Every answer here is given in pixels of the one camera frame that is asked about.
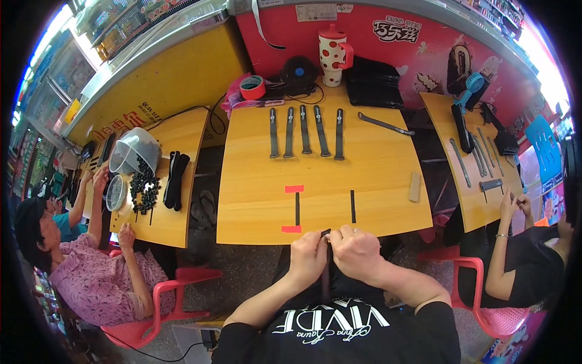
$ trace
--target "clear plastic container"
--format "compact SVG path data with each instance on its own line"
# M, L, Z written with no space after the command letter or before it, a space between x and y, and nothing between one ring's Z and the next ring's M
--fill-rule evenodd
M111 180L109 188L107 189L107 197L105 202L107 204L107 210L115 211L119 210L123 206L123 202L126 199L127 187L120 175L116 175Z
M131 174L139 170L139 161L141 157L155 173L158 168L159 160L162 157L162 148L158 141L142 128L133 128L125 133L116 143L111 160L109 161L109 170L123 175Z

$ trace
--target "yellow table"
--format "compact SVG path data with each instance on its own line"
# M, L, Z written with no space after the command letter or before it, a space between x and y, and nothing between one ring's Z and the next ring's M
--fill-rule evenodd
M131 176L124 176L123 180L127 186L127 200L121 209L111 213L109 225L111 232L119 232L121 225L124 222L129 222L137 239L177 248L186 247L194 173L207 120L208 111L200 108L174 116L149 130L149 133L159 141L162 147L162 159L155 172L156 177L160 177L159 183L162 186L156 205L146 215L141 215L139 211L137 214L134 213L129 192ZM101 150L102 146L100 145L94 155L100 155ZM190 157L190 162L182 176L182 209L180 211L174 211L174 209L164 206L164 191L168 183L169 155L171 151L175 150ZM81 168L84 171L88 168L88 163L85 163ZM89 183L83 213L85 217L89 217L91 214L92 201L93 186Z
M400 111L351 106L345 87L325 87L321 108L330 157L320 156L313 105L307 107L311 154L302 154L299 105L286 101L275 107L279 157L269 158L269 107L241 108L232 112L226 137L220 195L217 242L227 244L290 244L307 231L343 224L378 236L398 234L432 226L427 191L422 182L418 202L409 200L413 172L422 176L409 136L364 122L360 111L406 129ZM317 91L302 101L315 103ZM287 110L294 107L293 157L285 151ZM335 154L337 109L344 110L345 160ZM300 192L299 232L282 232L296 225L295 193L285 186L303 185ZM350 191L354 191L356 223L352 224Z
M508 186L511 186L512 192L516 196L522 194L523 189L521 188L521 180L519 178L519 174L517 173L517 169L512 164L507 162L505 157L499 156L498 154L499 162L501 163L501 167L505 176L501 175L497 160L493 154L493 149L491 149L491 145L489 144L489 141L487 141L487 137L490 137L492 142L494 141L495 136L497 135L497 129L495 129L493 124L483 125L483 117L481 116L480 110L478 108L474 109L472 112L467 111L465 114L467 130L477 137L477 140L483 148L483 152L485 154L484 157L487 159L489 167L491 168L494 176L492 178L489 175L487 166L485 166L485 169L487 170L487 176L481 177L477 163L475 162L475 157L463 152L461 149L455 120L453 118L453 114L450 111L450 106L453 104L453 98L451 96L429 93L420 93L420 96L422 97L432 123L435 126L436 132L441 140L441 144L446 151L446 157L449 161L453 179L455 180L457 194L459 195L465 232L475 230L499 219L499 204L503 198L501 189L494 188L486 191L485 193L487 194L487 202L485 202L483 192L481 192L479 189L479 182L486 182L501 178L503 181L503 191L507 191ZM483 145L483 141L477 130L478 127L481 128L481 131L485 137L485 145ZM465 181L463 170L459 164L459 159L457 158L455 150L450 143L451 137L454 138L457 144L457 148L459 148L459 153L463 160L463 164L465 165L465 169L469 175L471 188L467 187L467 182ZM495 167L491 166L489 156L484 148L487 148L491 153Z

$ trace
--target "power cord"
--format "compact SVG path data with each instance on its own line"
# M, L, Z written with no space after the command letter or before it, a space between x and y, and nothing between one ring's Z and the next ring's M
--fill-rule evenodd
M324 99L325 93L324 93L324 89L322 89L320 85L318 85L318 84L315 84L315 85L321 90L321 98L317 102L315 102L315 103L306 103L304 101L301 101L304 98L309 97L310 95L303 96L303 97L299 97L299 98L294 98L294 97L291 97L289 95L287 95L287 97L289 97L291 100L301 101L302 104L317 105L317 104L319 104Z
M184 358L186 357L186 355L188 355L188 352L190 351L190 349L192 349L192 348L193 348L193 347L195 347L196 345L200 345L200 344L203 344L203 343L204 343L204 342L197 342L197 343L195 343L195 344L192 344L192 345L190 345L190 347L188 348L188 350L186 350L186 353L184 353L184 355L182 355L182 357L181 357L180 359L176 359L176 360L164 360L164 359L160 359L160 358L158 358L157 356L150 355L150 354L148 354L148 353L145 353L145 352L143 352L143 351L139 351L138 349L136 349L136 348L134 348L133 346L131 346L131 345L129 345L129 344L127 344L127 343L125 343L123 340L121 340L120 338L117 338L117 337L115 337L114 335L112 335L112 334L110 334L110 333L106 333L106 332L104 332L104 331L103 331L103 333L105 333L106 335L109 335L109 336L111 336L112 338L114 338L114 339L118 340L118 341L119 341L119 342L121 342L123 345L126 345L126 346L128 346L129 348L131 348L131 349L134 349L135 351L137 351L137 352L138 352L138 353L140 353L140 354L143 354L143 355L145 355L145 356L149 356L150 358L158 359L159 361L166 362L166 363L175 363L175 362L179 362L179 361L181 361L182 359L184 359Z
M209 107L207 107L207 106L203 106L203 105L196 105L196 106L192 106L192 107L190 107L190 108L188 108L188 109L185 109L185 110L179 111L179 112L177 112L177 113L175 113L175 114L173 114L173 115L170 115L170 116L168 116L168 117L167 117L167 118L165 118L164 120L162 120L162 121L159 121L158 123L154 124L152 127L150 127L150 128L148 128L148 129L146 129L146 131L148 131L148 132L149 132L151 129L154 129L156 126L160 125L161 123L163 123L164 121L168 120L169 118L173 118L174 116L177 116L177 115L183 114L183 113L185 113L185 112L187 112L187 111L191 111L191 110L194 110L194 109L203 108L203 109L206 109L206 110L208 110L208 111L211 113L211 115L210 115L210 127L212 128L212 130L213 130L213 131L214 131L214 132L215 132L217 135L222 135L222 134L224 134L224 133L226 132L226 124L224 123L224 120L222 120L222 118L221 118L221 117L220 117L220 116L219 116L219 115L218 115L216 112L214 112L214 110L216 110L216 108L217 108L218 104L219 104L219 103L220 103L220 101L221 101L221 100L224 98L224 96L226 96L226 93L225 93L224 95L220 96L220 98L218 99L218 101L216 102L216 104L214 104L214 106L213 106L213 108L212 108L212 109L211 109L211 108L209 108ZM220 123L222 124L222 132L221 132L221 133L219 133L219 132L218 132L218 131L217 131L217 130L214 128L214 125L212 124L212 116L215 116L215 117L217 117L217 118L218 118L218 120L220 120Z

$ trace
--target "red tape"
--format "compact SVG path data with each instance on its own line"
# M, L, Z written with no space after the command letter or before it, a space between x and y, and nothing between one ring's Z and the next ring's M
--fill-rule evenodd
M281 232L301 232L301 225L281 226Z
M285 186L285 193L303 192L303 185Z

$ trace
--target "elderly woman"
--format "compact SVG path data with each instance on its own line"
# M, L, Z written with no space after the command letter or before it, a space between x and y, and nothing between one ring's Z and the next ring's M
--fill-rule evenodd
M501 218L486 227L463 232L459 208L445 227L446 245L460 244L461 256L483 261L483 308L530 307L557 295L564 279L573 232L566 214L556 225L536 227L530 199L511 196L508 189L501 201ZM526 216L525 231L510 236L511 220L518 209ZM459 268L459 296L469 307L473 306L476 280L475 269Z
M47 209L46 200L24 200L16 210L15 235L24 258L49 274L48 281L67 305L88 323L114 326L145 319L154 313L154 286L174 278L175 250L135 242L129 224L118 234L122 255L110 258L97 250L101 237L102 194L107 168L93 177L93 205L87 232L71 242L61 242L61 232ZM164 268L156 257L159 256ZM173 291L161 296L161 313L175 305Z

